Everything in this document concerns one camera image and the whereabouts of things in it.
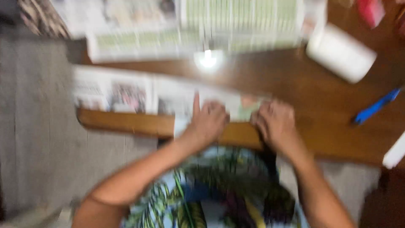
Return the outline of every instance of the pink object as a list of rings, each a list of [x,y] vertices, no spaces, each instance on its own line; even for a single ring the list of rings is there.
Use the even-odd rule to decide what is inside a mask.
[[[357,0],[358,11],[371,28],[378,26],[385,15],[381,0]]]

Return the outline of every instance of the hand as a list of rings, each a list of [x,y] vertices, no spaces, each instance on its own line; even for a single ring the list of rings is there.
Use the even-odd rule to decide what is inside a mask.
[[[206,101],[200,109],[200,95],[194,96],[193,118],[180,140],[199,152],[216,141],[229,123],[225,106],[218,101]]]
[[[252,113],[251,123],[258,127],[264,141],[287,158],[306,153],[305,144],[295,128],[294,109],[279,100],[263,103]]]

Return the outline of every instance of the concrete floor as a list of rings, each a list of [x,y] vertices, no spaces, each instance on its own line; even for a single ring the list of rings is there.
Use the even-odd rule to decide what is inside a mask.
[[[86,131],[71,99],[70,62],[80,42],[34,37],[24,30],[0,35],[0,163],[7,215],[81,198],[126,162],[156,149],[157,140]],[[296,194],[291,167],[278,161],[281,180]],[[321,163],[355,220],[379,170]]]

